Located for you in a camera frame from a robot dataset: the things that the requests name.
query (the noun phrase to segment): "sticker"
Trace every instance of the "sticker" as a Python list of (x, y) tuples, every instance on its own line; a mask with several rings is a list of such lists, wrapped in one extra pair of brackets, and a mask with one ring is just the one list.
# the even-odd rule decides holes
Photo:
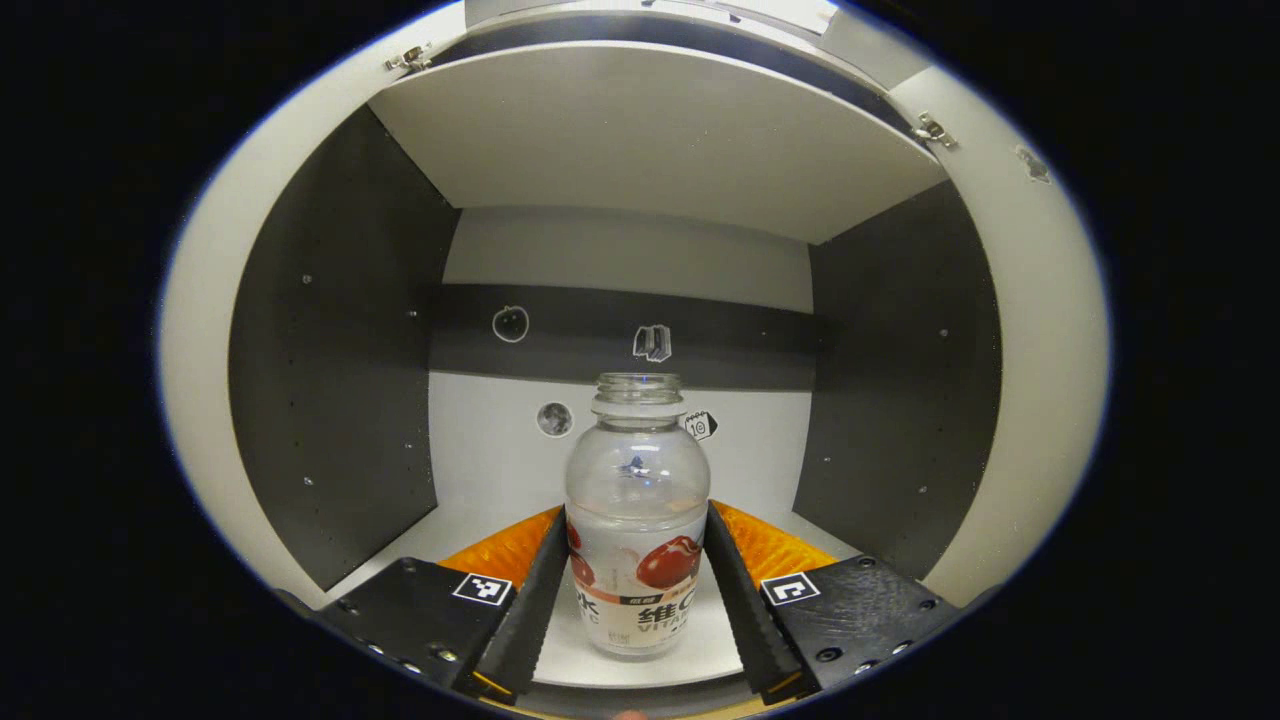
[(573, 414), (563, 402), (548, 402), (538, 409), (538, 429), (550, 438), (562, 438), (573, 429)]
[(685, 415), (685, 429), (694, 436), (694, 439), (703, 441), (712, 437), (718, 427), (719, 423), (716, 421), (716, 418), (712, 418), (712, 414), (705, 410)]
[(507, 305), (493, 314), (493, 334), (503, 342), (520, 342), (529, 334), (529, 313), (520, 305)]
[(631, 355), (650, 363), (671, 357), (671, 328), (667, 325), (641, 325), (631, 342)]
[(822, 594), (804, 573), (769, 578), (760, 582), (760, 589), (774, 606), (786, 605), (797, 600), (806, 600)]
[(453, 591), (453, 594), (485, 605), (502, 605), (509, 589), (511, 580), (467, 573), (467, 577), (462, 579), (462, 584), (458, 585), (458, 589)]

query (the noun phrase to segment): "gray side panel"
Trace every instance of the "gray side panel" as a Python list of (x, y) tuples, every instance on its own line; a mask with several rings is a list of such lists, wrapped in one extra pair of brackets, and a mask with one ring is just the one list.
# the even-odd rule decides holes
[(982, 243), (947, 182), (810, 261), (822, 350), (794, 509), (923, 578), (973, 502), (996, 429), (1000, 318)]
[(236, 438), (271, 527), (323, 588), (436, 505), (425, 313), (410, 311), (440, 282), (458, 215), (361, 108), (289, 182), (244, 268)]
[[(662, 272), (660, 265), (653, 272)], [(429, 302), (431, 369), (594, 383), (603, 372), (680, 373), (686, 387), (813, 388), (814, 316), (669, 295), (538, 286), (445, 284)], [(493, 316), (524, 307), (520, 342), (494, 334)], [(641, 325), (671, 329), (672, 356), (632, 356)]]

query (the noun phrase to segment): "plastic bottle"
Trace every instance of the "plastic bottle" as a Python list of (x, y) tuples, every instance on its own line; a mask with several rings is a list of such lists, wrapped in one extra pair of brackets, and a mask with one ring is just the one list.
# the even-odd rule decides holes
[(657, 656), (682, 637), (698, 570), (710, 469), (680, 425), (680, 377), (605, 373), (566, 470), (577, 605), (590, 642)]

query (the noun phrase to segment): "circular sticker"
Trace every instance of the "circular sticker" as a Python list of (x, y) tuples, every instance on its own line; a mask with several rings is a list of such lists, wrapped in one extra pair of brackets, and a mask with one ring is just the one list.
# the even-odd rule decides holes
[(508, 305), (493, 315), (493, 334), (503, 342), (520, 342), (529, 334), (529, 313), (518, 305)]
[(561, 438), (573, 429), (573, 414), (562, 402), (548, 402), (538, 409), (538, 429), (547, 437)]

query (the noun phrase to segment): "white floor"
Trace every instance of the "white floor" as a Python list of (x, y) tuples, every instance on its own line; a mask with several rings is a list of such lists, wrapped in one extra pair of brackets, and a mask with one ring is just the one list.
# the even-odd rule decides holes
[[(401, 557), (442, 560), (522, 519), (506, 518), (493, 507), (475, 511), (461, 503), (440, 506), (334, 585), (328, 598), (333, 601), (342, 597)], [(795, 512), (783, 511), (762, 519), (840, 560), (858, 555), (856, 550)], [(588, 644), (579, 623), (572, 579), (566, 568), (538, 669), (534, 671), (535, 680), (589, 688), (648, 688), (710, 680), (742, 670), (710, 562), (703, 564), (698, 597), (685, 638), (659, 662), (604, 656)]]

